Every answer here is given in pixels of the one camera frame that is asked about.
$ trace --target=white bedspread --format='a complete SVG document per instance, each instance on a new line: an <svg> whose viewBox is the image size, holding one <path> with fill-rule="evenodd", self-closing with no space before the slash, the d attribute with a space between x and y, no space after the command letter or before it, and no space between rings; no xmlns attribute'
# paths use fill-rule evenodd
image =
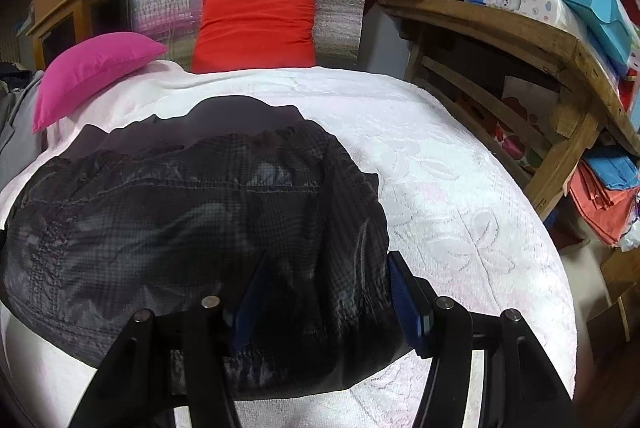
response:
<svg viewBox="0 0 640 428"><path fill-rule="evenodd" d="M292 104L380 175L390 249L436 292L471 311L516 307L572 393L574 309L560 259L527 199L492 154L427 92L384 75L320 67L193 75L155 61L49 127L49 149L0 193L0 224L34 173L84 124L105 131L152 114L184 115L202 99L246 94ZM28 331L6 310L4 347L18 392L44 427L66 427L93 369ZM477 426L481 354L474 357L465 427ZM245 428L410 427L430 361L408 354L350 390L237 403ZM186 412L177 413L185 425Z"/></svg>

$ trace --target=blue folded cloth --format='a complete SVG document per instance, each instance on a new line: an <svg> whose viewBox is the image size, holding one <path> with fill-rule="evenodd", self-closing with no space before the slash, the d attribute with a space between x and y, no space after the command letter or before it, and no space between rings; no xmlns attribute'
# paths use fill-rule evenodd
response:
<svg viewBox="0 0 640 428"><path fill-rule="evenodd" d="M607 189L640 186L638 168L620 146L594 146L582 158Z"/></svg>

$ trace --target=wooden bench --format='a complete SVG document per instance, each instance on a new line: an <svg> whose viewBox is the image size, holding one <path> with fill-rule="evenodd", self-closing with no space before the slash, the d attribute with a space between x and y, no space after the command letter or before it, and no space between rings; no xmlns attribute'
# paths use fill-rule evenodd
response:
<svg viewBox="0 0 640 428"><path fill-rule="evenodd" d="M629 153L640 156L640 138L623 110L619 97L584 44L573 35L526 16L452 0L378 0L383 11L418 31L404 79L417 81L423 66L468 95L511 128L543 162L529 177L484 128L441 91L425 84L500 160L523 189L538 216L546 218L562 196L582 153L593 146L603 127ZM521 59L558 80L560 93L550 123L557 134L546 137L497 97L473 80L433 59L439 29L469 36Z"/></svg>

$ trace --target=wooden board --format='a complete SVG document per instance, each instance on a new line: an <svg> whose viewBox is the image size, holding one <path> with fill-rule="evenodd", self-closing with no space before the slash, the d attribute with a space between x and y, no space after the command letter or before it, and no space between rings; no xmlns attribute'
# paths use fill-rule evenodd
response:
<svg viewBox="0 0 640 428"><path fill-rule="evenodd" d="M640 137L618 95L582 42L526 16L452 0L378 0L385 13L453 30L499 48L598 101L596 112L620 144L640 156Z"/></svg>

